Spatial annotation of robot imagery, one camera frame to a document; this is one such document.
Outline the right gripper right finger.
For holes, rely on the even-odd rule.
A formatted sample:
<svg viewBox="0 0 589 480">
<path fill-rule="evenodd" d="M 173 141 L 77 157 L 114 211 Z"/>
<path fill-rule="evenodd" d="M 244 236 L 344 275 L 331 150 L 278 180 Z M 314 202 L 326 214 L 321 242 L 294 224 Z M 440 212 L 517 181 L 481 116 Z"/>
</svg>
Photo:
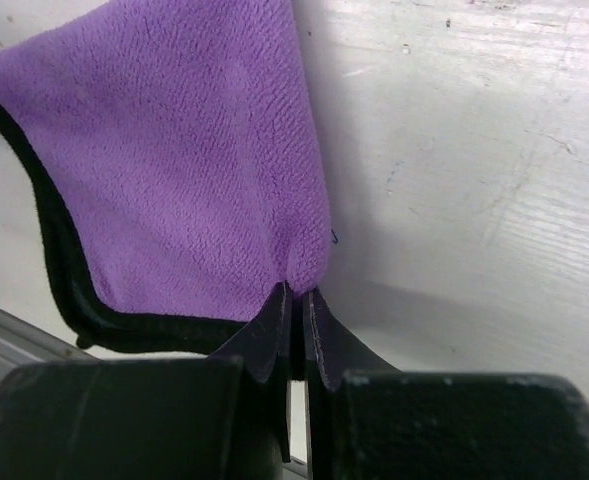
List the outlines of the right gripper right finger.
<svg viewBox="0 0 589 480">
<path fill-rule="evenodd" d="M 404 372 L 301 301 L 313 479 L 589 479 L 589 404 L 540 374 Z"/>
</svg>

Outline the purple grey microfiber towel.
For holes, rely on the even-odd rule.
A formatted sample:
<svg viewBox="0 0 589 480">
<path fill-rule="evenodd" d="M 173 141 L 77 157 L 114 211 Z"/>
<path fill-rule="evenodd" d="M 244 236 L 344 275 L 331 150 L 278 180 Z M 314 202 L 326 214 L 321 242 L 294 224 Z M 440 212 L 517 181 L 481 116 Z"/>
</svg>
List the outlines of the purple grey microfiber towel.
<svg viewBox="0 0 589 480">
<path fill-rule="evenodd" d="M 0 50 L 0 133 L 83 347 L 210 353 L 326 270 L 288 1 L 110 1 Z"/>
</svg>

